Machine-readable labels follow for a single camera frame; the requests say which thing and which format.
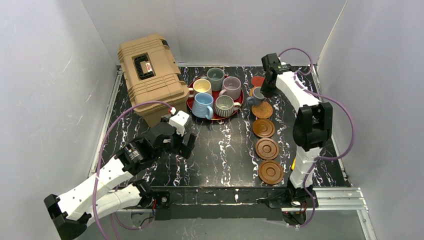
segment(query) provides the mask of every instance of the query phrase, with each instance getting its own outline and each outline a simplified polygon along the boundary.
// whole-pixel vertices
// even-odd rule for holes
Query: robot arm
[[[288,188],[292,188],[293,199],[305,196],[301,192],[303,180],[314,160],[321,152],[326,141],[332,135],[333,107],[328,102],[321,102],[303,91],[293,78],[296,70],[290,64],[282,64],[277,54],[268,54],[262,58],[265,80],[261,93],[273,97],[281,91],[288,98],[297,112],[293,126],[293,139],[297,145],[296,165],[290,175]],[[312,185],[312,174],[306,179],[305,187]]]
[[[179,154],[186,159],[190,157],[196,140],[195,135],[185,134],[185,127],[190,119],[190,115],[183,111],[162,117],[161,122],[149,129],[140,139],[120,149],[100,169],[96,191],[100,217],[121,208],[136,206],[142,197],[152,197],[153,191],[145,181],[135,182],[127,186],[125,191],[108,192],[149,168],[164,152]],[[94,174],[68,192],[59,196],[50,194],[44,199],[50,218],[62,240],[75,239],[87,229],[89,222],[94,221],[91,203],[96,178],[97,175]]]

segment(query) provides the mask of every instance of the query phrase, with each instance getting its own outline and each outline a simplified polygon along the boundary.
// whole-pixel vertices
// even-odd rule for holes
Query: gray floor
[[[131,225],[130,213],[118,217]],[[101,221],[110,239],[116,239],[109,217]],[[117,225],[122,240],[365,240],[356,210],[317,211],[312,222],[296,231],[282,221],[265,219],[175,219],[155,221],[143,230],[126,230]],[[79,240],[102,240],[96,224],[92,224]]]

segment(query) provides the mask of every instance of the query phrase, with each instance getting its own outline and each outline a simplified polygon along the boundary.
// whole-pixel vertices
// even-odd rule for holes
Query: tan toolbox
[[[147,101],[163,101],[177,111],[187,112],[189,88],[164,37],[153,34],[124,42],[119,46],[118,57],[133,106]],[[168,108],[157,103],[134,110],[149,127],[168,114]]]

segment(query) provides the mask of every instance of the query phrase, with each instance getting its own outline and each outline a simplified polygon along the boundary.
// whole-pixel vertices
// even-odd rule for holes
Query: toolbox handle
[[[148,69],[151,68],[146,73],[143,72],[143,68],[142,68],[142,63],[143,62],[147,62],[146,63],[146,67]],[[144,53],[144,54],[142,54],[142,55],[137,56],[136,58],[134,58],[134,65],[135,65],[135,69],[137,70],[138,77],[141,80],[146,80],[148,78],[151,78],[151,77],[155,76],[155,74],[153,73],[153,66],[149,62],[149,55],[147,53]]]

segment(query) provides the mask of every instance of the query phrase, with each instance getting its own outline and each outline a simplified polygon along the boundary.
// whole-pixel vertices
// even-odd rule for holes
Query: yellow mug
[[[188,95],[189,98],[194,98],[198,93],[207,93],[212,96],[211,83],[204,78],[197,79],[193,83],[193,87],[190,87],[188,90],[193,92],[193,94]]]

